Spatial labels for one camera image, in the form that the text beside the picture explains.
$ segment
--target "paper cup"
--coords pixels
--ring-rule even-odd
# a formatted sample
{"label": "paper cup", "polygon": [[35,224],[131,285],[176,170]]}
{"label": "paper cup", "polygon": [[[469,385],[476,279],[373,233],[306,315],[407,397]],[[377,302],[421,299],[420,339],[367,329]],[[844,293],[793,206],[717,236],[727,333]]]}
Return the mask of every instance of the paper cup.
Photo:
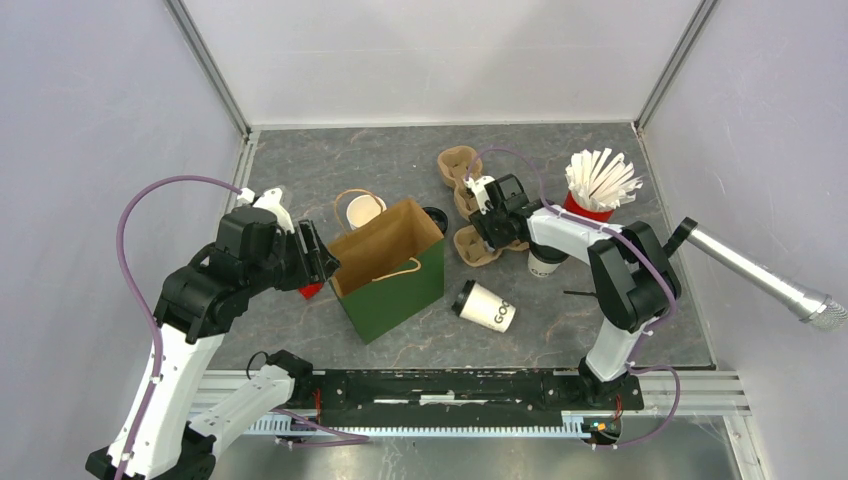
{"label": "paper cup", "polygon": [[460,318],[501,333],[509,328],[515,316],[514,306],[474,280],[465,282],[451,308]]}
{"label": "paper cup", "polygon": [[555,248],[531,243],[530,254],[527,255],[527,269],[533,275],[544,278],[554,273],[567,258],[568,254]]}
{"label": "paper cup", "polygon": [[386,211],[386,202],[380,197],[377,197],[377,200],[380,201],[380,205],[377,205],[371,195],[360,195],[350,202],[345,216],[351,230],[356,230]]}

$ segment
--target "white wall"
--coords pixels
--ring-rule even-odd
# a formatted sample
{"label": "white wall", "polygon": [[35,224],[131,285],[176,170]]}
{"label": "white wall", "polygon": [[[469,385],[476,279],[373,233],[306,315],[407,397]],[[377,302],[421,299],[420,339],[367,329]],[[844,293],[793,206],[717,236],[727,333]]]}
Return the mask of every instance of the white wall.
{"label": "white wall", "polygon": [[[647,128],[675,221],[848,303],[848,4],[721,2]],[[777,479],[845,478],[848,330],[822,334],[684,246]]]}
{"label": "white wall", "polygon": [[[4,2],[0,69],[0,478],[88,479],[150,348],[118,217],[162,177],[231,179],[240,138],[158,0]],[[138,206],[127,252],[148,303],[224,199],[171,185]]]}
{"label": "white wall", "polygon": [[697,0],[185,2],[257,125],[633,120]]}

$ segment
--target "floor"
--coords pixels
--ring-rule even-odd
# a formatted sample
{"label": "floor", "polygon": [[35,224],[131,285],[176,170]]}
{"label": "floor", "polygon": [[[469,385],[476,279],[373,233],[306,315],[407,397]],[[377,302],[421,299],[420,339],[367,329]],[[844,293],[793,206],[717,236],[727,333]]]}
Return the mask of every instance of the floor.
{"label": "floor", "polygon": [[[325,241],[341,234],[333,199],[353,187],[366,188],[388,204],[405,197],[449,215],[445,244],[445,295],[373,343],[355,333],[332,289],[311,300],[297,292],[269,291],[254,298],[233,324],[210,368],[241,369],[258,350],[286,349],[317,368],[573,367],[591,348],[601,312],[591,297],[568,296],[563,289],[590,291],[589,268],[570,258],[553,275],[538,279],[527,271],[527,252],[505,252],[481,268],[465,265],[452,237],[467,222],[456,212],[452,192],[436,170],[436,157],[456,145],[482,149],[509,146],[533,159],[544,177],[546,195],[562,200],[571,154],[611,147],[625,153],[645,179],[634,203],[622,206],[612,223],[643,220],[660,241],[669,230],[654,182],[637,139],[627,124],[538,124],[379,129],[266,131],[259,137],[248,186],[262,191],[285,185],[293,193],[293,219],[315,222]],[[487,156],[484,173],[514,173],[531,198],[538,183],[520,160]],[[678,273],[679,262],[673,262]],[[450,306],[467,279],[518,308],[506,333],[497,333],[453,314]],[[639,363],[706,366],[711,359],[684,281],[677,317],[647,342]]]}
{"label": "floor", "polygon": [[[654,419],[625,418],[623,440],[656,428]],[[740,479],[728,438],[720,417],[675,419],[650,442],[616,452],[576,440],[388,437],[289,451],[270,437],[242,436],[211,480]]]}

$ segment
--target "paper bag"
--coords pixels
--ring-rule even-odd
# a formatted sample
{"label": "paper bag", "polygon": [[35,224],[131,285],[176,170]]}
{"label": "paper bag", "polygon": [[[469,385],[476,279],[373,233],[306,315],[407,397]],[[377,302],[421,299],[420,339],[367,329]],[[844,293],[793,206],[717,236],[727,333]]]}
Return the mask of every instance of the paper bag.
{"label": "paper bag", "polygon": [[341,262],[330,284],[366,344],[444,295],[444,243],[407,198],[327,246]]}

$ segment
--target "paper-wrapped straw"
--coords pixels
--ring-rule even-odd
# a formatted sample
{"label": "paper-wrapped straw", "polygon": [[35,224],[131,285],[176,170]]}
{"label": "paper-wrapped straw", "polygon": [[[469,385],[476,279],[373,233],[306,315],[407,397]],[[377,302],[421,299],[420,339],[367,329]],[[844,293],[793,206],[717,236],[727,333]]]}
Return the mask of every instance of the paper-wrapped straw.
{"label": "paper-wrapped straw", "polygon": [[607,163],[611,153],[605,148],[603,153],[583,150],[571,156],[565,176],[571,196],[581,208],[605,212],[636,199],[631,192],[642,188],[642,177],[633,178],[633,164],[624,163],[623,153]]}

